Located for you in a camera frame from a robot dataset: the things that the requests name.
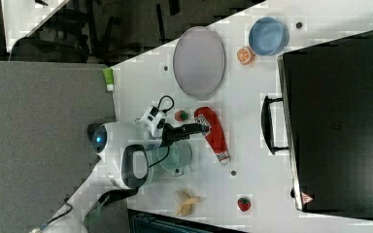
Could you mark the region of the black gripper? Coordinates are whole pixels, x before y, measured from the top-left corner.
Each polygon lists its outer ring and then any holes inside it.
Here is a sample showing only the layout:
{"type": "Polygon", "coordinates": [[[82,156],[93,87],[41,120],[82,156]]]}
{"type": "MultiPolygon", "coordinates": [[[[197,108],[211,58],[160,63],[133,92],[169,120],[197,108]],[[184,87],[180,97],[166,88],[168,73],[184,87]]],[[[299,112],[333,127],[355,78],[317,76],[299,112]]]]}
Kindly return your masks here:
{"type": "Polygon", "coordinates": [[[189,135],[206,133],[209,131],[209,127],[199,123],[188,123],[183,124],[179,127],[173,127],[169,123],[165,123],[163,126],[161,136],[161,147],[170,147],[175,142],[186,140],[189,135]]]}

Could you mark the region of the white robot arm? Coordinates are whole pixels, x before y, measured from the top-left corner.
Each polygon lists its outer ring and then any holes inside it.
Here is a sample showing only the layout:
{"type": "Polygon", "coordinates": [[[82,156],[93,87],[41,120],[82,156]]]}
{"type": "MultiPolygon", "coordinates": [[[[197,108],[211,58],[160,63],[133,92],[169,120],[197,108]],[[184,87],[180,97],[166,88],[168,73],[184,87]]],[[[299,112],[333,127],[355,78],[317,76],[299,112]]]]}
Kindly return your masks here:
{"type": "Polygon", "coordinates": [[[92,147],[100,160],[80,187],[55,214],[30,233],[87,233],[85,217],[109,191],[135,191],[149,175],[149,150],[170,148],[192,134],[208,132],[198,123],[174,127],[160,123],[156,128],[143,123],[110,122],[97,127],[92,147]]]}

